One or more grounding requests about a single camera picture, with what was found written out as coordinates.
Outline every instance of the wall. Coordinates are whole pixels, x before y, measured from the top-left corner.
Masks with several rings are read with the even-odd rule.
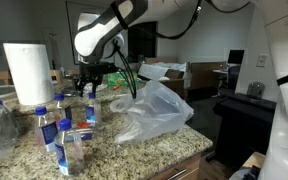
[[[168,34],[185,29],[195,8],[193,2],[161,21],[159,29]],[[157,56],[177,56],[180,62],[225,61],[230,49],[245,49],[253,9],[248,5],[236,13],[224,14],[203,2],[198,21],[186,35],[174,42],[158,41]]]
[[[113,0],[70,0],[90,6],[106,8]],[[19,40],[38,40],[47,45],[49,59],[56,54],[59,64],[65,69],[78,69],[74,65],[72,45],[68,27],[65,0],[0,0],[0,42]],[[52,44],[57,46],[58,53],[52,53],[49,33],[52,36]],[[127,55],[127,32],[122,33],[126,46],[123,51]],[[0,71],[7,70],[5,57],[0,58]]]
[[[279,87],[276,83],[276,75],[268,47],[264,22],[262,20],[261,12],[257,8],[255,8],[253,13],[247,50],[247,56],[244,56],[243,59],[236,92],[246,94],[248,85],[251,82],[258,81],[265,85],[263,99],[276,102],[279,95]],[[268,55],[265,68],[256,67],[260,54]]]

